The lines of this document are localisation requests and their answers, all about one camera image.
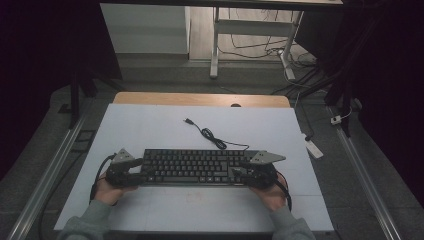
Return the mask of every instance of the black keyboard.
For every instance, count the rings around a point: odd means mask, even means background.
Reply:
[[[144,184],[151,185],[243,185],[232,169],[250,174],[240,167],[258,151],[146,149],[141,170],[153,172]]]

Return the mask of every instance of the wall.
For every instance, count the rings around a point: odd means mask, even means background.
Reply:
[[[116,53],[189,52],[190,8],[101,4]]]

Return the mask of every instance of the keyboard cable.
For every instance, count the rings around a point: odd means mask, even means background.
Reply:
[[[188,118],[184,119],[183,121],[190,124],[190,125],[196,126],[197,129],[199,129],[199,131],[200,131],[200,133],[202,134],[203,137],[205,137],[209,141],[213,142],[221,150],[227,149],[226,143],[231,144],[231,145],[246,147],[245,149],[243,149],[243,151],[246,151],[250,147],[249,145],[246,145],[246,144],[232,143],[232,142],[223,141],[219,138],[215,138],[211,130],[209,130],[208,128],[200,129],[199,126],[197,126],[197,124],[195,124],[193,121],[191,121]]]

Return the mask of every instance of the white object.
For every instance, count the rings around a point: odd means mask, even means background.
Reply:
[[[305,139],[306,149],[308,152],[314,157],[314,159],[319,159],[324,156],[324,154],[318,149],[318,147],[311,141],[306,141]]]
[[[333,230],[293,109],[130,104],[109,105],[55,229],[84,213],[101,162],[123,147],[136,158],[146,148],[216,149],[196,127],[181,121],[185,118],[220,139],[286,156],[274,166],[290,184],[293,215],[303,217],[313,231]],[[240,147],[228,145],[228,149]],[[129,232],[274,230],[269,211],[246,187],[141,186],[119,200],[109,222],[112,230]]]
[[[341,122],[342,122],[342,118],[340,117],[340,115],[337,115],[337,116],[331,118],[331,124],[333,124],[333,125],[337,125]]]

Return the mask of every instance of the gray sleeve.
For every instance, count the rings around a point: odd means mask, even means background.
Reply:
[[[272,212],[270,215],[275,227],[273,240],[315,239],[305,219],[295,219],[287,206]]]
[[[97,201],[91,201],[81,217],[71,217],[58,236],[58,240],[103,239],[109,231],[108,217],[112,207]]]

